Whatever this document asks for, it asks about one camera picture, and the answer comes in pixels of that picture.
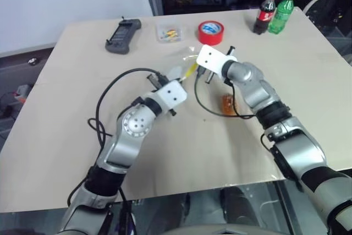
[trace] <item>blue tape label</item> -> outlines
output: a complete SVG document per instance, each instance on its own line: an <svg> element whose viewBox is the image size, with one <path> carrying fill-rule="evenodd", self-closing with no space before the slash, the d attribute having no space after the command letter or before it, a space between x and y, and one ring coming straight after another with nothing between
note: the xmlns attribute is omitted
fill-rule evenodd
<svg viewBox="0 0 352 235"><path fill-rule="evenodd" d="M217 23L205 23L202 31L207 34L217 34L221 31L221 26Z"/></svg>

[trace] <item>table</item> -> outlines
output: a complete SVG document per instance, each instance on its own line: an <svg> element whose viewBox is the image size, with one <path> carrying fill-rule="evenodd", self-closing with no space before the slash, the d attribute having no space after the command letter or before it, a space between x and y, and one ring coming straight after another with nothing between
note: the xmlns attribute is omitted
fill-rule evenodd
<svg viewBox="0 0 352 235"><path fill-rule="evenodd" d="M0 154L0 212L66 207L70 191L86 175L98 153L96 134L86 120L97 100L119 73L135 67L165 70L167 56L187 46L200 49L195 36L204 20L225 26L215 48L236 49L239 61L257 65L282 101L322 145L335 170L352 165L352 68L295 8L279 35L253 34L257 10L240 10L141 18L142 29L130 53L104 49L118 20L69 25L33 88ZM159 43L155 25L173 19L183 25L185 39ZM152 87L146 74L126 77L107 95L101 120L113 132L117 114ZM260 145L256 120L212 116L194 98L194 77L184 86L188 100L175 117L158 120L131 167L123 188L128 199L140 199L214 187L282 179L272 157ZM226 92L218 81L200 84L205 104L218 109ZM242 113L247 109L238 98Z"/></svg>

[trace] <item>robotic arm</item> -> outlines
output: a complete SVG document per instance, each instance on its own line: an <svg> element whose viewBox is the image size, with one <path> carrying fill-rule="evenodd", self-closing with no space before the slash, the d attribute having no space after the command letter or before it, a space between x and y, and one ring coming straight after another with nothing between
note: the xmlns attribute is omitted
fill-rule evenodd
<svg viewBox="0 0 352 235"><path fill-rule="evenodd" d="M291 115L262 72L250 63L204 45L197 58L200 66L236 85L244 101L274 142L270 152L284 177L301 184L331 235L352 234L352 179L327 166L319 143Z"/></svg>
<svg viewBox="0 0 352 235"><path fill-rule="evenodd" d="M63 217L59 233L97 235L109 229L113 217L110 205L115 202L118 189L154 120L186 98L186 91L174 80L145 95L143 103L118 118L115 136L105 144L86 181L78 189Z"/></svg>

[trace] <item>sprite bottle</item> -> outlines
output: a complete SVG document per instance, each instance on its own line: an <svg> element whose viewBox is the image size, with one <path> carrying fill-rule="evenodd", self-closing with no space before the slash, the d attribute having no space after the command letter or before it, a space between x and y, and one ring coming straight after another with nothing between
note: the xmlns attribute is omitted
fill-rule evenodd
<svg viewBox="0 0 352 235"><path fill-rule="evenodd" d="M289 19L294 5L293 0L284 0L280 2L277 7L275 16L269 24L268 31L271 33L279 34L285 27L287 20Z"/></svg>

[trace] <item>handheld controller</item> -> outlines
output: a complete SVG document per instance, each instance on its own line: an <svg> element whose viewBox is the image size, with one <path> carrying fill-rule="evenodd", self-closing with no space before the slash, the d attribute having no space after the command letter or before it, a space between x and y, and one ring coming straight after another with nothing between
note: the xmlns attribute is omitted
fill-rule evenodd
<svg viewBox="0 0 352 235"><path fill-rule="evenodd" d="M111 38L106 40L105 49L112 53L127 54L130 51L128 45L136 30L140 28L141 21L139 19L123 18Z"/></svg>

